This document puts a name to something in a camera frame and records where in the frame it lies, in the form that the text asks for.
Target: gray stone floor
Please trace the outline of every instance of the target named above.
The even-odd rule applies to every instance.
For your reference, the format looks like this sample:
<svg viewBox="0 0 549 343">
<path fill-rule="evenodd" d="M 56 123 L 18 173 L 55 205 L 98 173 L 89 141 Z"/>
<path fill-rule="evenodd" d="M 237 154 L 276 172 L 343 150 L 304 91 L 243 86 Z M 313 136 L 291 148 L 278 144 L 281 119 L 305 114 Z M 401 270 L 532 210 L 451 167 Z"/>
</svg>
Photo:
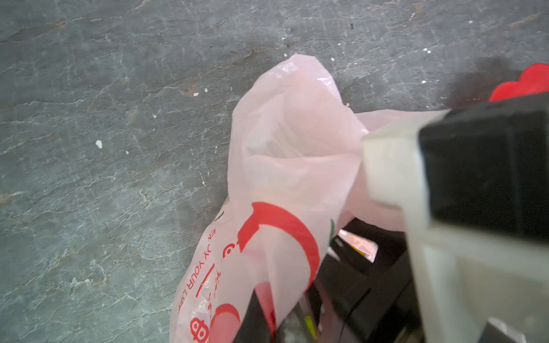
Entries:
<svg viewBox="0 0 549 343">
<path fill-rule="evenodd" d="M 167 341 L 227 195 L 231 111 L 284 54 L 317 56 L 355 112 L 484 100 L 549 62 L 546 0 L 0 9 L 1 342 Z"/>
</svg>

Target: green mark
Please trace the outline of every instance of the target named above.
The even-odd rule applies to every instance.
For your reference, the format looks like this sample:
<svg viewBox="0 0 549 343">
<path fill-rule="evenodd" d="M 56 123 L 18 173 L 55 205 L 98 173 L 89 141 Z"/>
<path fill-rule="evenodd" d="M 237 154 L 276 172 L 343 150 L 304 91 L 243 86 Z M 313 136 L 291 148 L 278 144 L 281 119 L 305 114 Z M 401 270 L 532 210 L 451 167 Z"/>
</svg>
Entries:
<svg viewBox="0 0 549 343">
<path fill-rule="evenodd" d="M 225 213 L 225 211 L 221 212 L 221 214 L 219 215 L 219 217 L 217 217 L 217 219 L 221 218 L 221 216 L 223 215 L 223 213 Z"/>
<path fill-rule="evenodd" d="M 330 226 L 331 226 L 331 229 L 330 229 L 330 241 L 331 241 L 332 238 L 334 238 L 334 236 L 335 236 L 335 223 L 334 223 L 334 220 L 333 220 L 333 219 L 330 219 Z"/>
</svg>

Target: red plastic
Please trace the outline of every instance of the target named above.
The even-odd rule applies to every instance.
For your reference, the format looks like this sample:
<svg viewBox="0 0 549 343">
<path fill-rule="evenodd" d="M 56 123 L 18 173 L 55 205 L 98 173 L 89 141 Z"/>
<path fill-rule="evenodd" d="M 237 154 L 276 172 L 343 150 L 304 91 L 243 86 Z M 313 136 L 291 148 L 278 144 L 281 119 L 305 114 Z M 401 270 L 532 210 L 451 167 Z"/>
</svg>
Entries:
<svg viewBox="0 0 549 343">
<path fill-rule="evenodd" d="M 526 68 L 518 81 L 504 82 L 497 86 L 490 96 L 490 101 L 542 92 L 549 92 L 549 64 L 536 63 Z"/>
</svg>

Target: white plastic object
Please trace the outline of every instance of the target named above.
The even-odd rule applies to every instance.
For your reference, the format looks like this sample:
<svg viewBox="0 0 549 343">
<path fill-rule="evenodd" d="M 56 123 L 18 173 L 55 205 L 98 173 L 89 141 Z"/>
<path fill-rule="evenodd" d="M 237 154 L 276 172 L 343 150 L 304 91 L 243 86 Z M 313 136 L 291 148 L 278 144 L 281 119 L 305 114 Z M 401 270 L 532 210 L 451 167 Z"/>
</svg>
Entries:
<svg viewBox="0 0 549 343">
<path fill-rule="evenodd" d="M 370 197 L 401 209 L 428 343 L 476 343 L 486 321 L 549 338 L 549 246 L 433 220 L 418 131 L 447 111 L 365 136 Z"/>
<path fill-rule="evenodd" d="M 403 230 L 372 201 L 361 138 L 417 113 L 355 115 L 314 57 L 294 55 L 255 82 L 232 114 L 228 199 L 177 288 L 170 343 L 231 342 L 255 291 L 274 331 L 351 219 Z"/>
</svg>

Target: wrinkled plastic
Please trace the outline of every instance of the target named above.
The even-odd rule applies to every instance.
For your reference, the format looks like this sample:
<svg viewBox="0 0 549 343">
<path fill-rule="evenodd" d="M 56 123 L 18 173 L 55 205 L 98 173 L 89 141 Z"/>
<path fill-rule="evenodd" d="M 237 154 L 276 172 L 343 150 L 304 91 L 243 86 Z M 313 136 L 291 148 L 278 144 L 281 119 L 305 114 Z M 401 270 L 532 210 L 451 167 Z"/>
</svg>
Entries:
<svg viewBox="0 0 549 343">
<path fill-rule="evenodd" d="M 254 290 L 274 331 L 338 229 L 358 217 L 403 230 L 400 211 L 368 197 L 360 141 L 413 115 L 355 115 L 314 57 L 294 55 L 263 74 L 233 112 L 228 199 L 177 288 L 170 343 L 231 342 Z"/>
</svg>

